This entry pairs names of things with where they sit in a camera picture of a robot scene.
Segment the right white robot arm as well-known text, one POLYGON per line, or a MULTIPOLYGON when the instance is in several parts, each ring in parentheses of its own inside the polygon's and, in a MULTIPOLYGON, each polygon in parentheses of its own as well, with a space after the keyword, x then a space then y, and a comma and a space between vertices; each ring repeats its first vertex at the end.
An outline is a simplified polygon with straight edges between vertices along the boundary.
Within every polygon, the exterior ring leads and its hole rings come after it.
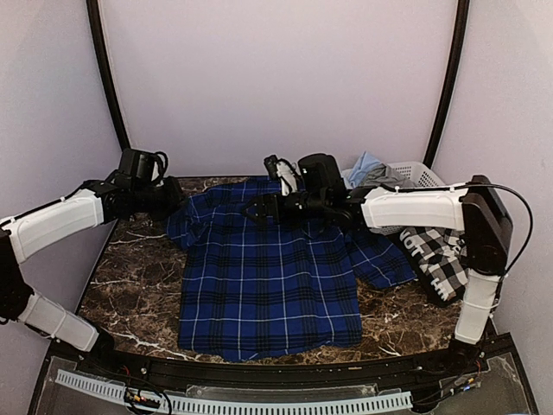
POLYGON ((322 218, 346 230, 383 227, 441 227, 463 233, 467 248, 467 288, 454 330, 458 341, 441 357, 450 375, 474 361, 500 286, 513 264, 509 257, 513 223, 498 192, 485 176, 433 188, 346 188, 341 176, 306 178, 302 190, 255 196, 242 210, 258 225, 267 220, 322 218))

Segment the blue plaid long sleeve shirt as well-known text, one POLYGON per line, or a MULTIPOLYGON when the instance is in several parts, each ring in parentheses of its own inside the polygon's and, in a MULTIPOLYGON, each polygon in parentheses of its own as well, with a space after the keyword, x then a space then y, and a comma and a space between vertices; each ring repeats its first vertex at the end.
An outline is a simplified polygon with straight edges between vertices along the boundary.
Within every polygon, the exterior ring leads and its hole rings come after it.
POLYGON ((167 219, 167 236, 187 255, 180 348, 226 361, 348 348, 362 338, 359 283, 382 290, 415 277, 385 236, 244 217, 248 201, 276 189, 265 177, 215 186, 167 219))

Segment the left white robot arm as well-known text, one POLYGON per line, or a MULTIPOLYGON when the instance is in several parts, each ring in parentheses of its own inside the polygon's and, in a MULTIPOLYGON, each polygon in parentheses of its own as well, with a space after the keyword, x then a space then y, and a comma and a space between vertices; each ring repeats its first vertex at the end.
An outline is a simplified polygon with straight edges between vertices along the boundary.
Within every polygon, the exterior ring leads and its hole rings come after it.
POLYGON ((19 322, 65 342, 88 353, 89 364, 101 375, 116 376, 122 369, 122 359, 107 345, 98 343, 101 330, 25 282, 21 264, 76 233, 114 220, 128 220, 134 214, 164 220, 184 200, 180 183, 173 176, 137 189, 90 180, 67 197, 1 220, 1 323, 19 322))

